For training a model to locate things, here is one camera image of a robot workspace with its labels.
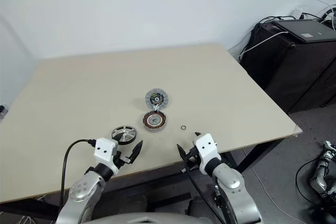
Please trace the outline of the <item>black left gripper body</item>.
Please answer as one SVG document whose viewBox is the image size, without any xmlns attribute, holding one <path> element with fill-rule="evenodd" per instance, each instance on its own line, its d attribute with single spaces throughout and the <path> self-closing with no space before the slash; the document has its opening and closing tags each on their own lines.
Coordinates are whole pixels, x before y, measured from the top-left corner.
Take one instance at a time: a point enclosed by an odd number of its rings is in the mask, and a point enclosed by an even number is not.
<svg viewBox="0 0 336 224">
<path fill-rule="evenodd" d="M 113 163 L 117 169 L 120 169 L 125 164 L 131 164 L 131 160 L 128 157 L 123 156 L 120 151 L 117 151 L 113 158 Z"/>
</svg>

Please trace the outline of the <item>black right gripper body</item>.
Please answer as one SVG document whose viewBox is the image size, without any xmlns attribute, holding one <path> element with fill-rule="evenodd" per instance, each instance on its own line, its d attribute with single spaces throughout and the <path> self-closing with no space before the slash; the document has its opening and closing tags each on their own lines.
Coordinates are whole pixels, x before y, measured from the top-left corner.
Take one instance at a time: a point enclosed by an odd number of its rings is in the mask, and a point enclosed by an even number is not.
<svg viewBox="0 0 336 224">
<path fill-rule="evenodd" d="M 184 151 L 184 165 L 187 171 L 191 171 L 193 169 L 199 169 L 199 165 L 201 163 L 201 159 L 199 156 L 199 151 L 196 146 L 192 147 L 188 152 Z"/>
</svg>

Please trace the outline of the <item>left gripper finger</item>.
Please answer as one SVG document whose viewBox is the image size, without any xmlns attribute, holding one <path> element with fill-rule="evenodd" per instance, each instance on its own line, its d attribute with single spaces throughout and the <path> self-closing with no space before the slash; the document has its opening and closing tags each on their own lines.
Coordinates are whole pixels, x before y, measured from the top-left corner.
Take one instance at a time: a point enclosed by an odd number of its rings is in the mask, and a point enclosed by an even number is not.
<svg viewBox="0 0 336 224">
<path fill-rule="evenodd" d="M 140 141 L 132 150 L 132 154 L 130 155 L 130 163 L 133 164 L 133 162 L 136 160 L 136 158 L 138 157 L 141 148 L 143 145 L 143 141 Z"/>
</svg>

